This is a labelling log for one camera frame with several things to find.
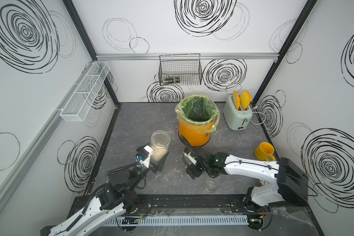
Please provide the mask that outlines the clear jar with oatmeal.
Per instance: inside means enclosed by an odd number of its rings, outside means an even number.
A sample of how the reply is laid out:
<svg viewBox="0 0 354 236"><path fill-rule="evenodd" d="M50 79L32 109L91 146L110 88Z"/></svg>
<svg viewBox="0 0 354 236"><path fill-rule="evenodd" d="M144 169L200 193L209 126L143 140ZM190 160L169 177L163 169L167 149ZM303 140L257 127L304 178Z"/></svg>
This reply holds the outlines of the clear jar with oatmeal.
<svg viewBox="0 0 354 236"><path fill-rule="evenodd" d="M207 177L205 179L205 184L204 184L205 191L207 193L214 193L219 188L220 184L221 184L220 177L217 178Z"/></svg>

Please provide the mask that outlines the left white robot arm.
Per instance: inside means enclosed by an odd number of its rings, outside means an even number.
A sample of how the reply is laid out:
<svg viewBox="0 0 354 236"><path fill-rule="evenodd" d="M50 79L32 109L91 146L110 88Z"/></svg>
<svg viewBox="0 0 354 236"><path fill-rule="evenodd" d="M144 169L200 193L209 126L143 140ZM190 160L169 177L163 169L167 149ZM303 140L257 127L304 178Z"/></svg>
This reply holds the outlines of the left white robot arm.
<svg viewBox="0 0 354 236"><path fill-rule="evenodd" d="M135 189L145 181L149 171L162 171L168 152L160 160L153 161L155 149L148 144L136 149L136 160L106 173L108 181L89 195L84 207L64 222L44 227L42 236L88 236L107 221L133 213L141 205Z"/></svg>

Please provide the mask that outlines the beige lidded oatmeal jar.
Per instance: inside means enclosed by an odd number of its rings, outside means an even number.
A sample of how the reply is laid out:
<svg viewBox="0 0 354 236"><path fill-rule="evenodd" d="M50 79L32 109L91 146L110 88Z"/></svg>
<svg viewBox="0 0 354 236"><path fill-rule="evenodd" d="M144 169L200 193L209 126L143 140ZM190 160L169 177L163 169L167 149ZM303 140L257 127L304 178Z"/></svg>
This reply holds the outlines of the beige lidded oatmeal jar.
<svg viewBox="0 0 354 236"><path fill-rule="evenodd" d="M158 162L168 152L170 145L170 135L163 130L155 131L150 140L150 145L153 150L151 160Z"/></svg>

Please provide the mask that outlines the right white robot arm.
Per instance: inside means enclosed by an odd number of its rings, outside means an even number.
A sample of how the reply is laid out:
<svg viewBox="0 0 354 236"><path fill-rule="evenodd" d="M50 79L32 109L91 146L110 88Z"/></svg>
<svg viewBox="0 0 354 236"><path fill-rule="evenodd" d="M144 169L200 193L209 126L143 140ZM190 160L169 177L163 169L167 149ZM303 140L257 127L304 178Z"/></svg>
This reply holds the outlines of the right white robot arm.
<svg viewBox="0 0 354 236"><path fill-rule="evenodd" d="M260 161L223 152L201 156L186 148L183 160L189 160L185 171L192 179L206 172L211 178L240 175L266 181L266 185L248 188L243 201L249 210L283 201L300 207L308 204L308 176L288 158Z"/></svg>

